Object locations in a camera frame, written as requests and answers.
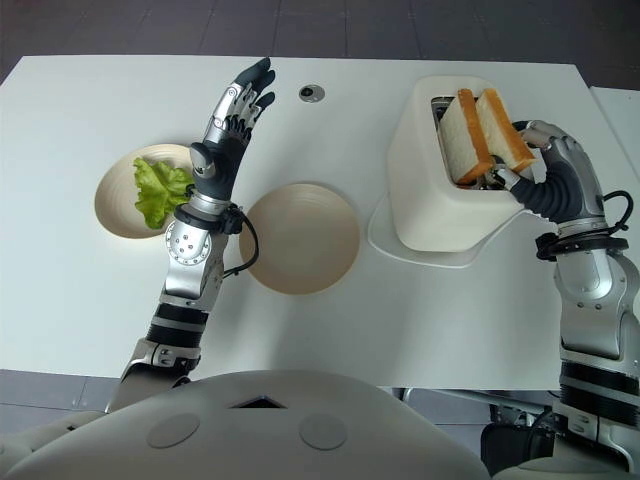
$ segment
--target black cable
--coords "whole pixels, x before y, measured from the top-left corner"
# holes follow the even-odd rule
[[[531,425],[531,430],[527,434],[527,439],[524,442],[524,450],[522,452],[522,461],[526,462],[527,460],[531,460],[531,444],[533,442],[533,435],[536,430],[540,428],[540,424],[545,421],[545,419],[553,413],[553,409],[548,407],[544,412],[538,415],[538,418]]]
[[[633,212],[633,198],[631,198],[631,195],[629,195],[629,192],[626,192],[624,190],[616,190],[614,192],[607,193],[602,198],[606,202],[607,200],[611,200],[612,198],[616,198],[616,197],[625,198],[627,200],[627,208],[622,214],[622,217],[620,217],[620,220],[618,220],[615,223],[615,225],[611,227],[610,235],[613,235],[618,230],[623,230],[623,231],[629,230],[629,227],[627,226],[627,220],[629,220],[629,218],[631,217],[631,213]]]
[[[627,220],[629,220],[629,218],[631,217],[631,213],[633,213],[633,198],[631,197],[629,192],[626,192],[625,190],[616,190],[614,192],[607,193],[602,197],[602,199],[606,202],[607,200],[611,200],[612,198],[616,198],[616,197],[625,198],[627,200],[627,208],[625,209],[624,213],[620,217],[620,220],[618,220],[612,227],[598,228],[596,230],[574,233],[573,235],[567,235],[566,237],[562,237],[562,238],[558,237],[556,240],[554,240],[549,245],[547,245],[547,247],[554,246],[560,242],[564,243],[567,240],[576,240],[579,238],[591,237],[592,235],[598,235],[601,233],[604,233],[607,236],[611,236],[620,230],[622,231],[629,230],[629,226],[627,225]]]
[[[253,255],[246,263],[243,263],[239,267],[234,267],[234,268],[230,268],[229,270],[225,270],[224,273],[222,274],[222,278],[227,278],[231,275],[238,275],[240,272],[242,272],[243,270],[246,270],[247,268],[251,267],[254,263],[256,263],[258,261],[258,257],[260,256],[258,234],[256,233],[256,229],[253,227],[251,220],[249,220],[249,218],[244,213],[242,214],[242,223],[244,223],[247,226],[247,228],[251,232],[251,236],[253,237],[253,244],[254,244]]]

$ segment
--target gray floor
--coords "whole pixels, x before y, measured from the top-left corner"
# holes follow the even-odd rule
[[[1,0],[22,55],[190,54],[575,63],[640,89],[637,0]]]

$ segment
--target bread crust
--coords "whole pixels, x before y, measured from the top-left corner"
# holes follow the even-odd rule
[[[480,127],[480,118],[476,110],[476,101],[473,98],[473,92],[468,88],[458,90],[458,101],[460,102],[464,118],[467,121],[467,130],[471,136],[471,143],[478,156],[478,163],[456,181],[458,185],[468,185],[489,171],[493,166],[493,157],[489,154],[487,140],[484,137],[482,127]]]
[[[516,129],[513,128],[511,120],[509,120],[509,116],[507,115],[504,105],[502,104],[502,100],[500,100],[495,88],[487,88],[483,94],[491,107],[491,111],[496,123],[498,124],[500,132],[509,145],[509,150],[511,150],[513,157],[518,161],[518,165],[516,165],[512,170],[514,172],[524,170],[534,163],[536,158],[527,148],[527,145],[524,143]]]

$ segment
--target white toaster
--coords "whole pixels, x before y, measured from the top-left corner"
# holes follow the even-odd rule
[[[389,147],[393,223],[400,241],[412,250],[465,251],[523,208],[507,191],[462,189],[449,177],[432,101],[454,97],[461,88],[478,97],[495,87],[469,76],[420,79]]]

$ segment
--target bread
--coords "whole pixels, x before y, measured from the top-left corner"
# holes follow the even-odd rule
[[[454,183],[469,185],[493,165],[471,90],[458,90],[440,121],[440,137]]]
[[[520,172],[536,161],[507,116],[504,105],[493,88],[488,88],[476,102],[480,125],[493,155],[501,157],[507,167]]]

